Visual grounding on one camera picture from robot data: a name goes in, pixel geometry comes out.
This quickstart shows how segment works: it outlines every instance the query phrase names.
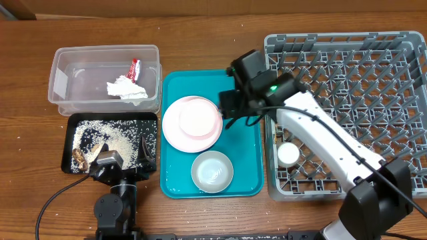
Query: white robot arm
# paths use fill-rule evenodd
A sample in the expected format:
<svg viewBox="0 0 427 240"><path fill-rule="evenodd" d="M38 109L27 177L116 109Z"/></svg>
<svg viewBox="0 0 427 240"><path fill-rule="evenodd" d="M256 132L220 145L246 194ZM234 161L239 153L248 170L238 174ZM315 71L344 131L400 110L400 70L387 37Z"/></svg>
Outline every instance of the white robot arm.
<svg viewBox="0 0 427 240"><path fill-rule="evenodd" d="M328 124L359 156L365 158L373 168L379 169L381 155L367 149L339 126L316 103L309 92L299 92L285 100L285 106L294 107L318 116ZM298 139L301 139L321 160L325 161L331 172L340 182L344 191L349 191L356 184L354 179L367 178L372 172L355 158L327 129L310 117L286 109L277 110L278 125L285 127Z"/></svg>
<svg viewBox="0 0 427 240"><path fill-rule="evenodd" d="M232 119L226 129L241 117L260 115L259 121L268 114L322 159L347 193L339 219L321 230L319 239L377 240L413 207L427 216L412 200L407 164L399 159L387 163L359 143L292 74L277 76L266 69L255 50L234 60L227 74L235 89L220 93L222 115Z"/></svg>

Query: crumpled paper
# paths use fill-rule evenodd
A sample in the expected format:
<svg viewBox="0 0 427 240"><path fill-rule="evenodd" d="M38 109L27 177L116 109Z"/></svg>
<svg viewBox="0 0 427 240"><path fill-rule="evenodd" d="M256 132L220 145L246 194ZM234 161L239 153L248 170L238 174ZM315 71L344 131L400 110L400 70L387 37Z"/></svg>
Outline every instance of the crumpled paper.
<svg viewBox="0 0 427 240"><path fill-rule="evenodd" d="M120 99L148 98L143 87L132 83L132 80L124 75L116 79L114 83L107 83L107 92L108 95L118 96ZM133 103L135 106L138 106L141 101L128 101L126 103Z"/></svg>

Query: blue tray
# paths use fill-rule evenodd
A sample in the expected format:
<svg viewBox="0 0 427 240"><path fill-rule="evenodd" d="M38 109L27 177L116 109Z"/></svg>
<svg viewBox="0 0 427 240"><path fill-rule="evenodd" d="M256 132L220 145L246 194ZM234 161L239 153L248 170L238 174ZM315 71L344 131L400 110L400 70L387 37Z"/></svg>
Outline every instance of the blue tray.
<svg viewBox="0 0 427 240"><path fill-rule="evenodd" d="M161 115L176 100L191 95L205 97L218 105L220 91L234 89L234 80L224 70L178 71L163 82ZM245 119L222 130L218 141L208 150L227 155L233 163L234 177L221 193L205 193L191 179L191 165L200 153L184 153L173 148L161 135L160 186L174 199L196 197L241 197L259 193L264 185L260 125L245 126Z"/></svg>

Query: pink plate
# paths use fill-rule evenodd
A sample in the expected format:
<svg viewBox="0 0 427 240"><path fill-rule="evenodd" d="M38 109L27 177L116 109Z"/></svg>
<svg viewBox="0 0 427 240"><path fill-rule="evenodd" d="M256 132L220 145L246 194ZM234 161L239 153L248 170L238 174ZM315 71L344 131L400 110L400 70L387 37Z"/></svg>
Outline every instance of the pink plate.
<svg viewBox="0 0 427 240"><path fill-rule="evenodd" d="M172 147L186 153L197 153L218 140L222 132L222 117L210 100L198 96L183 97L166 109L161 128Z"/></svg>

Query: gray dish rack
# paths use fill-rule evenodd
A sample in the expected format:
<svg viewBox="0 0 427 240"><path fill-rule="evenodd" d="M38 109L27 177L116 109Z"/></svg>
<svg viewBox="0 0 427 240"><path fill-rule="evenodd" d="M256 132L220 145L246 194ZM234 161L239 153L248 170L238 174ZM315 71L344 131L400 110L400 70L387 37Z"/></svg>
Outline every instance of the gray dish rack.
<svg viewBox="0 0 427 240"><path fill-rule="evenodd" d="M414 31L273 34L266 63L301 79L349 134L388 161L405 160L414 197L427 197L426 43ZM300 148L298 164L278 166L276 143ZM345 196L325 165L287 129L266 117L268 193L276 201Z"/></svg>

